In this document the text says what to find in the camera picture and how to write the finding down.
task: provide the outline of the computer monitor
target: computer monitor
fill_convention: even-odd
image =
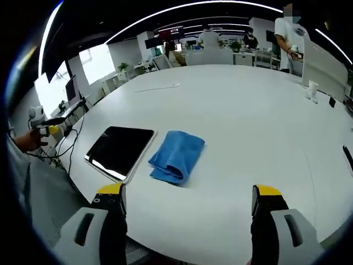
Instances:
[[[73,76],[66,84],[67,101],[70,106],[75,105],[80,101],[79,90],[77,87],[76,76]]]
[[[160,38],[152,38],[152,39],[145,40],[145,44],[146,44],[146,49],[150,49],[153,47],[157,47],[159,45],[163,45],[163,40]]]

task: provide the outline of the person's hand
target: person's hand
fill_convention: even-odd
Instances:
[[[14,139],[17,147],[22,152],[34,151],[39,148],[39,146],[48,145],[47,142],[42,142],[40,139],[42,136],[39,133],[38,129],[32,129],[26,132],[25,135],[16,137]]]
[[[291,49],[288,50],[289,56],[294,60],[294,61],[301,61],[302,59],[299,58],[296,54],[295,51],[292,51]]]

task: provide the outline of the potted plant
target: potted plant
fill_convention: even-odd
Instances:
[[[119,70],[119,72],[122,72],[123,70],[126,70],[128,66],[129,66],[129,65],[128,65],[127,63],[122,62],[122,63],[117,67],[117,69]]]
[[[65,101],[62,100],[58,107],[59,107],[60,112],[64,112],[66,110]]]
[[[241,48],[241,44],[237,41],[234,41],[231,45],[230,48],[234,51],[234,52],[238,52]]]

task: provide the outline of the woman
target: woman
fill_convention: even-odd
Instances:
[[[174,41],[167,41],[165,43],[165,52],[164,54],[169,59],[173,67],[186,66],[185,58],[181,53],[175,51]]]

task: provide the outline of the cup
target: cup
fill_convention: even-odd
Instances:
[[[292,45],[291,50],[294,52],[298,52],[298,46],[297,45]]]
[[[315,83],[314,81],[309,80],[309,90],[308,90],[308,93],[309,93],[310,97],[312,97],[312,98],[315,98],[315,97],[316,97],[316,92],[317,92],[317,90],[318,90],[318,86],[319,86],[318,83]]]

